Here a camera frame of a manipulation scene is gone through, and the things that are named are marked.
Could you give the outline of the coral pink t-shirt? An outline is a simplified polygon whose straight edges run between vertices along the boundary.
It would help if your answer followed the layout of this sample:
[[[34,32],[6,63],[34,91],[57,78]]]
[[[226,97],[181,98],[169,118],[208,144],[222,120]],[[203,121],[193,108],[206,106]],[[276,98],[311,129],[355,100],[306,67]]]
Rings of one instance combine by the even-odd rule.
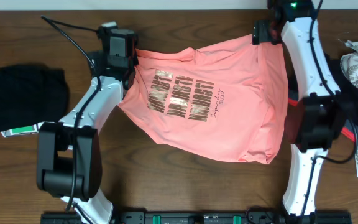
[[[288,106],[282,45],[246,35],[137,56],[119,107],[157,144],[223,162],[269,164],[278,154]]]

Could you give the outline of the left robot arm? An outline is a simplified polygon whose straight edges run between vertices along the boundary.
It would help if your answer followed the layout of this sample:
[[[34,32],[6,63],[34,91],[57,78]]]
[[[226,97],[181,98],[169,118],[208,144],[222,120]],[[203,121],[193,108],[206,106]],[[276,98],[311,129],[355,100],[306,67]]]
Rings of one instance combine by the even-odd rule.
[[[111,22],[99,27],[98,38],[102,50],[85,55],[88,91],[66,116],[39,129],[37,187],[67,204],[62,213],[44,213],[41,223],[112,222],[113,204],[100,189],[99,132],[133,80],[138,36]]]

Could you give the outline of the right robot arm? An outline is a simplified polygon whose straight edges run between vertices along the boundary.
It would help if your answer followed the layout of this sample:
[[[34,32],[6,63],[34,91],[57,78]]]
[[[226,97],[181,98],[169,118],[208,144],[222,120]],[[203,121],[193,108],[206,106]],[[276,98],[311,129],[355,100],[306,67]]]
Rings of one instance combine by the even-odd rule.
[[[319,38],[320,7],[312,1],[267,1],[269,20],[254,23],[252,43],[283,44],[298,88],[295,110],[285,118],[291,167],[283,207],[288,221],[300,223],[316,211],[315,193],[323,162],[346,121],[338,103],[341,90],[328,67]]]

